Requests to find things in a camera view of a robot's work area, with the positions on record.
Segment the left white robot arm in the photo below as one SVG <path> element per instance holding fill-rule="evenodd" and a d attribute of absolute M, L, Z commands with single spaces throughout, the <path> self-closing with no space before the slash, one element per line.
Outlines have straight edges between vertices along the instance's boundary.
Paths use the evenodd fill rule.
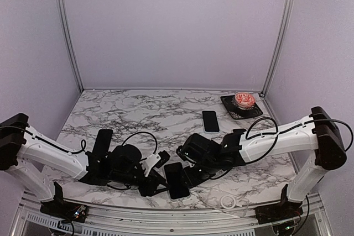
<path fill-rule="evenodd" d="M 48 180 L 31 162 L 55 168 L 79 182 L 107 186 L 110 182 L 127 187 L 136 186 L 141 196 L 154 196 L 167 191 L 169 185 L 156 168 L 169 160 L 166 151 L 156 152 L 146 159 L 133 145 L 120 145 L 110 151 L 113 131 L 101 129 L 92 151 L 81 144 L 79 151 L 42 135 L 28 124 L 28 116 L 18 113 L 1 123 L 1 170 L 16 177 L 57 216 L 70 212 L 60 185 Z"/>

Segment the pink smartphone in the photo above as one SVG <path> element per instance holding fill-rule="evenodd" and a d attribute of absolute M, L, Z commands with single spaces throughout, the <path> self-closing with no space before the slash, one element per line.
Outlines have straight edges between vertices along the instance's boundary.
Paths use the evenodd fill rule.
<path fill-rule="evenodd" d="M 204 131 L 207 133 L 218 133 L 220 131 L 215 111 L 202 111 L 202 123 Z"/>

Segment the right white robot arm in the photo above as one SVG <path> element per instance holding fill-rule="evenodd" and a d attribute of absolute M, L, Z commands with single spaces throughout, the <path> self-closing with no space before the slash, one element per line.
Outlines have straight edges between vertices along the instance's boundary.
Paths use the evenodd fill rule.
<path fill-rule="evenodd" d="M 285 193 L 274 206 L 274 214 L 286 218 L 295 210 L 312 188 L 329 171 L 342 167 L 347 160 L 339 120 L 330 118 L 322 107 L 313 107 L 308 116 L 285 125 L 257 131 L 235 129 L 220 143 L 193 134 L 176 150 L 188 162 L 181 173 L 182 182 L 189 188 L 212 179 L 219 171 L 254 164 L 266 156 L 309 152 L 309 157 L 295 179 L 283 188 Z"/>

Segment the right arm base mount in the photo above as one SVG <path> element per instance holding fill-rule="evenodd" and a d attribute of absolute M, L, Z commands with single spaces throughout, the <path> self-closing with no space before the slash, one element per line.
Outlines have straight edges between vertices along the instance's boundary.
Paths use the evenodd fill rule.
<path fill-rule="evenodd" d="M 278 203 L 259 206 L 255 208 L 258 224 L 266 224 L 284 219 L 289 219 L 303 214 L 302 203 L 290 202 L 287 197 L 288 185 L 285 185 L 281 192 Z"/>

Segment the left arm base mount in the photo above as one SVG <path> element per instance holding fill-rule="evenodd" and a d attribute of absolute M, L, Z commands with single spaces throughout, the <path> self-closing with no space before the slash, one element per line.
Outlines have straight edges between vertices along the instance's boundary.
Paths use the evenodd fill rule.
<path fill-rule="evenodd" d="M 40 201 L 41 213 L 68 219 L 69 221 L 84 223 L 86 220 L 88 207 L 84 204 L 64 200 L 61 186 L 57 182 L 53 182 L 53 184 L 54 195 L 52 199 L 48 201 Z"/>

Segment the clear magsafe phone case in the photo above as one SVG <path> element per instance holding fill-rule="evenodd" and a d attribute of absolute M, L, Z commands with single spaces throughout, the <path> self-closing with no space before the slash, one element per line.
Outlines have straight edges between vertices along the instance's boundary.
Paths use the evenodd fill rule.
<path fill-rule="evenodd" d="M 237 218 L 244 217 L 249 206 L 248 199 L 217 188 L 212 188 L 202 202 L 209 208 Z"/>

